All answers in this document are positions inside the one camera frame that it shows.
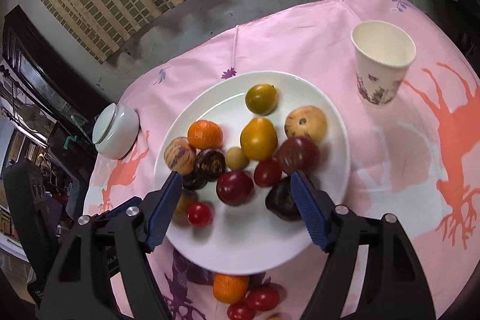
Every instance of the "paper cup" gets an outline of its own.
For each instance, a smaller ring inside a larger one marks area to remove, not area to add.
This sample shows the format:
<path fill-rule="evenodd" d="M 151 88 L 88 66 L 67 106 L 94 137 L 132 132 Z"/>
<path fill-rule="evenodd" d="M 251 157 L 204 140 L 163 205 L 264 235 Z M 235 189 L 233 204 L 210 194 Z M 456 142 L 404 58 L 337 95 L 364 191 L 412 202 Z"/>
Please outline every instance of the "paper cup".
<path fill-rule="evenodd" d="M 392 102 L 417 54 L 411 37 L 398 26 L 364 21 L 351 34 L 357 63 L 357 87 L 364 102 Z"/>

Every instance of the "plate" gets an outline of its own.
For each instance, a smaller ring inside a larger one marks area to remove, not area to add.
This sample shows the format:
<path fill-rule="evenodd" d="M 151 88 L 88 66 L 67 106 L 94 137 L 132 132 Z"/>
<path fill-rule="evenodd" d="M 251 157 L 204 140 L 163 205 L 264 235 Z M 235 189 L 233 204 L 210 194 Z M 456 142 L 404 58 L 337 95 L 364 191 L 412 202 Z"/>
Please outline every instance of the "plate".
<path fill-rule="evenodd" d="M 186 136 L 193 122 L 206 119 L 219 124 L 224 135 L 223 151 L 240 145 L 242 129 L 256 117 L 245 105 L 245 94 L 258 83 L 272 84 L 278 91 L 277 107 L 266 116 L 277 130 L 278 145 L 286 140 L 283 126 L 292 110 L 304 105 L 323 110 L 328 131 L 320 147 L 327 158 L 313 176 L 335 204 L 342 202 L 350 175 L 350 146 L 338 110 L 311 83 L 276 71 L 240 74 L 199 95 L 177 117 L 165 136 L 155 162 L 154 188 L 161 188 L 170 174 L 163 160 L 165 148 L 174 138 Z M 252 178 L 256 164 L 258 162 L 250 162 L 246 169 Z M 198 191 L 201 201 L 214 205 L 210 227 L 198 229 L 172 222 L 166 232 L 172 245 L 193 263 L 223 274 L 251 275 L 287 262 L 311 244 L 302 221 L 286 222 L 266 209 L 269 188 L 255 186 L 255 196 L 250 203 L 231 207 L 218 199 L 215 184 L 209 182 Z"/>

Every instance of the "tablecloth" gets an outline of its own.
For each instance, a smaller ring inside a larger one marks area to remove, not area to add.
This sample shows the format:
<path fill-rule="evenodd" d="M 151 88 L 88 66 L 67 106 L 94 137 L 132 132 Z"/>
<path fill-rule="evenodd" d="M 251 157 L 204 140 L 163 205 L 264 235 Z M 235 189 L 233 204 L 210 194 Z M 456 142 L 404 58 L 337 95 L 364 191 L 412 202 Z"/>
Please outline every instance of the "tablecloth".
<path fill-rule="evenodd" d="M 374 109 L 358 97 L 350 32 L 379 19 L 404 29 L 418 55 L 397 98 Z M 437 317 L 457 297 L 480 258 L 480 88 L 464 56 L 420 10 L 405 0 L 325 0 L 239 25 L 139 77 L 121 102 L 140 117 L 141 131 L 122 160 L 99 156 L 85 201 L 89 215 L 152 189 L 155 158 L 179 113 L 200 93 L 236 74 L 278 70 L 324 91 L 342 115 L 352 151 L 345 203 L 363 216 L 396 214 L 427 276 Z M 168 241 L 148 256 L 170 309 L 183 320 L 226 319 L 212 297 L 213 274 Z M 253 285 L 283 287 L 276 312 L 298 319 L 326 256 L 311 246 L 290 262 L 256 275 Z M 366 251 L 359 252 L 344 314 L 356 307 Z M 112 280 L 130 314 L 121 279 Z M 258 319 L 266 319 L 263 313 Z"/>

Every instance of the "red cherry tomato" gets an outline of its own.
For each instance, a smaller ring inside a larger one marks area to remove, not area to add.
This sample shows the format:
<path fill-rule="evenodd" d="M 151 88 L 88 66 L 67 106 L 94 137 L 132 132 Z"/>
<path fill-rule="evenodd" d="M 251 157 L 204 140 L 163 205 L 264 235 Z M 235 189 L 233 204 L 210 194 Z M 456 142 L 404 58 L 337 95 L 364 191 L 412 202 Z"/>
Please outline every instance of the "red cherry tomato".
<path fill-rule="evenodd" d="M 230 171 L 217 180 L 217 195 L 230 206 L 246 203 L 254 192 L 254 183 L 244 171 Z"/>
<path fill-rule="evenodd" d="M 187 210 L 187 219 L 192 226 L 202 228 L 212 222 L 212 211 L 207 205 L 194 202 Z"/>
<path fill-rule="evenodd" d="M 296 136 L 286 139 L 275 157 L 287 175 L 292 175 L 297 170 L 303 170 L 309 175 L 315 171 L 320 162 L 320 149 L 311 138 Z"/>
<path fill-rule="evenodd" d="M 246 303 L 253 309 L 267 312 L 274 309 L 280 302 L 280 294 L 268 286 L 253 289 L 247 296 Z"/>
<path fill-rule="evenodd" d="M 245 302 L 230 305 L 226 314 L 230 320 L 253 320 L 255 317 L 255 311 L 249 308 Z"/>
<path fill-rule="evenodd" d="M 282 168 L 274 158 L 258 163 L 253 173 L 253 181 L 260 187 L 275 186 L 280 179 L 282 179 Z"/>

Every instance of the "silver bolt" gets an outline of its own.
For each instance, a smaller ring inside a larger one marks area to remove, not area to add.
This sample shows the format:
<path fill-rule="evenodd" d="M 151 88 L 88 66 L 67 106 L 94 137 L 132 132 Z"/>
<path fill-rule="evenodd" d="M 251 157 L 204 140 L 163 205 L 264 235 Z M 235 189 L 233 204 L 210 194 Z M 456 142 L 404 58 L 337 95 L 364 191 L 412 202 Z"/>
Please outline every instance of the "silver bolt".
<path fill-rule="evenodd" d="M 345 215 L 349 213 L 349 208 L 347 208 L 345 205 L 337 205 L 335 206 L 335 212 L 337 214 Z"/>
<path fill-rule="evenodd" d="M 392 214 L 392 213 L 387 213 L 387 214 L 385 215 L 385 221 L 386 221 L 387 223 L 392 223 L 392 224 L 393 224 L 393 223 L 396 223 L 397 220 L 398 220 L 398 219 L 397 219 L 397 216 L 395 216 L 395 215 Z"/>
<path fill-rule="evenodd" d="M 90 221 L 90 216 L 87 214 L 84 214 L 83 216 L 80 216 L 78 218 L 78 224 L 80 224 L 81 226 L 88 224 L 89 221 Z"/>
<path fill-rule="evenodd" d="M 131 206 L 127 208 L 127 214 L 129 216 L 136 216 L 138 213 L 140 213 L 140 209 L 138 209 L 138 207 L 136 206 Z"/>

